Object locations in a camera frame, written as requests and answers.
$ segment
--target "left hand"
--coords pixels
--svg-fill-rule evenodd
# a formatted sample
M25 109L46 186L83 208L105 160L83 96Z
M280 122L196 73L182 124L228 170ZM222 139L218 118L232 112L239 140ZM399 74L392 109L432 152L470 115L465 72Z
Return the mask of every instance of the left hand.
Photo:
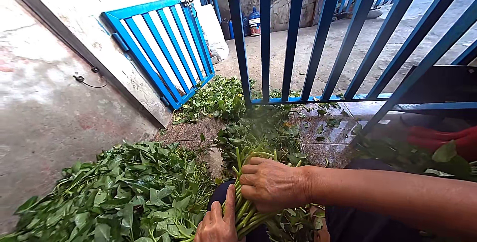
M204 219L197 227L194 242L237 242L235 230L235 187L230 184L225 199L225 214L222 217L220 202L212 203Z

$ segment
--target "gate hinge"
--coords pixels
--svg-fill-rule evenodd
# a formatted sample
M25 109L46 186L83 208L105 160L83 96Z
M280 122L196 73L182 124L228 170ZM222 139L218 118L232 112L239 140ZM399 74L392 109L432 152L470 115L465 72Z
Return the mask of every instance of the gate hinge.
M118 45L121 47L121 49L123 51L126 52L126 51L129 50L129 47L126 45L126 43L124 43L121 36L119 36L119 34L117 34L117 32L113 33L113 37L115 38L116 42L118 43Z
M164 105L166 105L166 106L170 105L169 101L167 101L167 99L165 99L164 96L160 97L159 99L162 101L162 103L164 103Z

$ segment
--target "pile of greens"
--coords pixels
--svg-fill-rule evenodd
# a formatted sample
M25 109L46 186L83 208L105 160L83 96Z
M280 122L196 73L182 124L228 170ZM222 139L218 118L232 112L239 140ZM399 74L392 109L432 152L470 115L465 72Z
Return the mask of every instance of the pile of greens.
M190 242L215 188L206 164L178 143L124 143L63 175L18 208L15 233L0 241Z

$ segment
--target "finger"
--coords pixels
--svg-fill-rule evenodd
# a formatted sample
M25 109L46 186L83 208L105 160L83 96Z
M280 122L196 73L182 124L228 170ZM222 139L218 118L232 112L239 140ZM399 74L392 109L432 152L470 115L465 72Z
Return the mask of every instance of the finger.
M210 212L212 214L212 223L216 223L219 220L222 220L222 206L219 201L212 203Z
M245 165L242 166L242 174L254 174L259 170L259 166L256 165Z
M260 200L259 194L258 194L257 189L255 188L255 186L242 185L241 193L242 193L242 196L247 200L250 200L250 201L259 201Z
M212 212L207 211L206 215L204 216L204 219L202 220L204 224L210 224L212 222Z
M230 184L227 189L224 221L227 224L235 226L235 187L233 184Z
M248 165L260 165L261 163L267 161L268 159L260 158L260 157L252 157L248 162Z
M240 176L240 184L255 186L258 176L256 174L242 174Z

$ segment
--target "right hand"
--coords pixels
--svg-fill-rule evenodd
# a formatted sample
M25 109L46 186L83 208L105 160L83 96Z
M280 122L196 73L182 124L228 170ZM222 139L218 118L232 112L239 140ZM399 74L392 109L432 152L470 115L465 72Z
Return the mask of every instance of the right hand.
M253 157L242 166L242 196L252 201L261 213L308 204L311 189L303 168Z

